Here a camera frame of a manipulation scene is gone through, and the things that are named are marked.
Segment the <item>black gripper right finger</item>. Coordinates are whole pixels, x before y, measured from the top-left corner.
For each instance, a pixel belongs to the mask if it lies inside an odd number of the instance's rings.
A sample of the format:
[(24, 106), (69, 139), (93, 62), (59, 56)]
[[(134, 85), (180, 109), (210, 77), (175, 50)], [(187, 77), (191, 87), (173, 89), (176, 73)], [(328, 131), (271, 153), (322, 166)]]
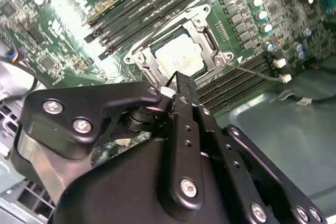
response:
[(191, 104), (191, 180), (207, 223), (326, 223), (321, 210), (238, 127), (218, 126), (183, 78)]

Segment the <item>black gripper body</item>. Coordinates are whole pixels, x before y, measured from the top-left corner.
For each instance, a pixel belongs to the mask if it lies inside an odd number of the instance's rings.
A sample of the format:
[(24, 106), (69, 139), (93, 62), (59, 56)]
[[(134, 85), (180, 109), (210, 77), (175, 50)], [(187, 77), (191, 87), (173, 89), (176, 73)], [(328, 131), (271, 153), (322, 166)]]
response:
[(73, 181), (60, 198), (54, 223), (245, 223), (231, 193), (219, 187), (210, 158), (202, 156), (205, 201), (185, 220), (162, 207), (158, 182), (164, 140), (147, 140)]

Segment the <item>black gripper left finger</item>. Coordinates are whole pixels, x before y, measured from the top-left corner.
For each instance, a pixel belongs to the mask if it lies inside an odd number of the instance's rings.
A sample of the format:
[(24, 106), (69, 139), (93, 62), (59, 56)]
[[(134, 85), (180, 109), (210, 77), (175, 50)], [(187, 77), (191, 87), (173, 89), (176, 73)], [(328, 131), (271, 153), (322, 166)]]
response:
[(161, 139), (162, 207), (199, 211), (204, 200), (191, 180), (199, 165), (190, 150), (193, 121), (184, 77), (176, 72), (161, 88), (127, 82), (32, 92), (15, 137), (15, 168), (38, 179), (57, 206), (78, 177), (147, 140)]

